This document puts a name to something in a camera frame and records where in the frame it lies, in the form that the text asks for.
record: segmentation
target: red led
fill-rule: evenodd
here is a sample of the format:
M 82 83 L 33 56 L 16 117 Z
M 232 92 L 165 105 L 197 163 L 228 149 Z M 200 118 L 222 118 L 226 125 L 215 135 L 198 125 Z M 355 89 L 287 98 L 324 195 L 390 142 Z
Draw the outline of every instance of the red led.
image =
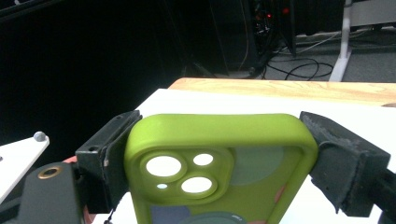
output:
M 283 14 L 289 14 L 290 13 L 290 9 L 288 7 L 283 8 L 282 10 Z

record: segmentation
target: phone case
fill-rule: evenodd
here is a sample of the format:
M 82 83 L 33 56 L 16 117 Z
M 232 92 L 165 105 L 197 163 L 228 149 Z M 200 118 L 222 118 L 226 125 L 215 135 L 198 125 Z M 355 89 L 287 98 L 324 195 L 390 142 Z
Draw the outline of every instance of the phone case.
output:
M 139 224 L 272 224 L 317 155 L 291 115 L 163 114 L 132 128 L 124 167 Z

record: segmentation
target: white hole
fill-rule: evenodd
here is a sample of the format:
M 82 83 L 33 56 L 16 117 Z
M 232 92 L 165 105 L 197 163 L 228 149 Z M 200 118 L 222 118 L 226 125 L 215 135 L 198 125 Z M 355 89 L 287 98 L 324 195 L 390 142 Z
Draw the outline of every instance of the white hole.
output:
M 213 161 L 213 157 L 209 154 L 200 154 L 194 158 L 194 163 L 197 165 L 208 165 Z
M 181 163 L 173 157 L 161 156 L 151 159 L 146 167 L 152 175 L 171 176 L 180 171 Z
M 183 182 L 181 188 L 188 193 L 201 193 L 212 187 L 212 181 L 205 177 L 193 177 Z
M 165 185 L 165 184 L 159 184 L 159 185 L 157 185 L 157 188 L 158 188 L 158 189 L 167 189 L 168 186 Z

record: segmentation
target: gray floor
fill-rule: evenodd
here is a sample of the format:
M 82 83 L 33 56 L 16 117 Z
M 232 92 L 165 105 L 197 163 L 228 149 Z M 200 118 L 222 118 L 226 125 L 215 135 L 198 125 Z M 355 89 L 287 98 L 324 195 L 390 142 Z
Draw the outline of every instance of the gray floor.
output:
M 297 53 L 293 58 L 287 49 L 281 50 L 270 62 L 269 65 L 284 70 L 286 73 L 278 72 L 267 67 L 265 79 L 282 80 L 287 73 L 297 66 L 305 63 L 312 63 L 310 60 L 284 62 L 294 59 L 314 59 L 318 63 L 335 65 L 340 52 L 340 35 L 318 34 L 312 36 L 300 35 L 297 37 L 297 52 L 310 48 L 318 41 L 332 39 L 321 45 L 315 46 L 307 51 Z M 352 48 L 346 72 L 343 78 L 345 82 L 385 82 L 396 83 L 396 29 L 386 27 L 380 31 L 373 31 L 370 27 L 362 27 L 357 32 L 351 33 L 349 42 Z M 311 77 L 315 74 L 316 65 L 301 67 L 293 74 Z M 318 67 L 316 77 L 312 80 L 328 81 L 330 76 L 317 77 L 331 72 L 330 66 L 321 64 Z M 301 77 L 288 77 L 288 80 L 307 80 Z

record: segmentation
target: dark wall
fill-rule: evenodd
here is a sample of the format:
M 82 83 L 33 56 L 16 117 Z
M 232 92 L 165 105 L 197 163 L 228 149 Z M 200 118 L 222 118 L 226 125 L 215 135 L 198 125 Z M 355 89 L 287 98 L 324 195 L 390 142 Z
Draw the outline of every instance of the dark wall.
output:
M 63 160 L 176 80 L 180 60 L 151 4 L 65 0 L 0 23 L 0 145 L 43 131 L 38 163 Z

